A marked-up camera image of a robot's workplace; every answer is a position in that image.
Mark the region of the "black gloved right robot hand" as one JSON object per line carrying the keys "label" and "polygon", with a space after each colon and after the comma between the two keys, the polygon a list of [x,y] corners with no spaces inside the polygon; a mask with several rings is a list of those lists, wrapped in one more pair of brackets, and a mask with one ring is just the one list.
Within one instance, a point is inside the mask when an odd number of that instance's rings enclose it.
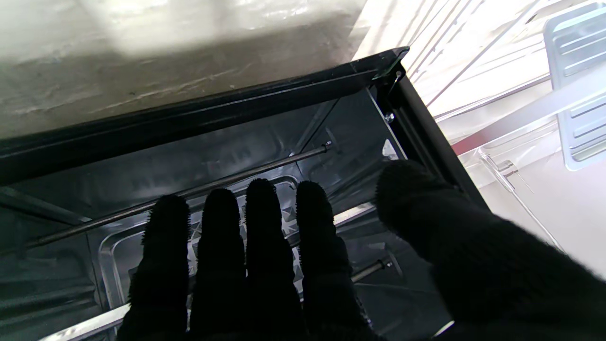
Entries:
{"label": "black gloved right robot hand", "polygon": [[[206,198],[188,313],[190,207],[178,196],[156,202],[117,340],[380,341],[320,185],[304,181],[296,192],[303,299],[275,186],[255,179],[245,204],[246,242],[234,194],[217,188]],[[603,280],[417,163],[389,162],[375,205],[379,220],[431,265],[454,322],[436,341],[605,339]]]}

